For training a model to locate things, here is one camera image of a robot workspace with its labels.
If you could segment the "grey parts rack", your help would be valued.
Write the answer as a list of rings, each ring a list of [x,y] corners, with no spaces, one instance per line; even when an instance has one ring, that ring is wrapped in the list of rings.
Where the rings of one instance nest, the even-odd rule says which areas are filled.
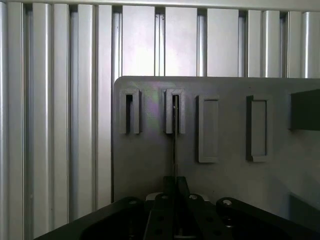
[[[154,200],[174,177],[173,238],[201,239],[178,193],[185,177],[205,201],[237,199],[320,240],[320,79],[122,76],[112,97],[115,201]]]

